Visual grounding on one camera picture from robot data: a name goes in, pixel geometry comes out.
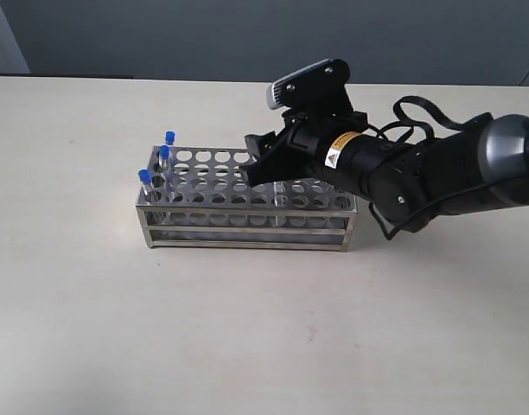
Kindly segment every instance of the table surface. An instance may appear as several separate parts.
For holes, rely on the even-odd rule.
[[[137,171],[166,130],[243,147],[264,84],[0,78],[0,415],[529,414],[529,207],[351,252],[150,250]],[[350,86],[377,125],[529,88]]]

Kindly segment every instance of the yellow warning label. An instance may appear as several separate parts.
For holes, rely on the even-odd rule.
[[[357,131],[348,131],[344,134],[341,134],[332,145],[330,145],[331,150],[343,150],[343,147],[347,145],[353,138],[358,137],[360,135]]]

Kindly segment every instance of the blue cap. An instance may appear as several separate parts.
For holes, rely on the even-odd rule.
[[[176,138],[176,133],[174,131],[167,131],[164,136],[164,142],[167,145],[172,145],[173,142],[175,141],[175,138]]]
[[[140,181],[143,184],[151,184],[151,173],[147,169],[143,169],[137,172],[137,175],[140,178]]]
[[[164,158],[165,160],[169,160],[169,154],[170,154],[170,149],[168,145],[162,145],[159,148],[159,158]]]

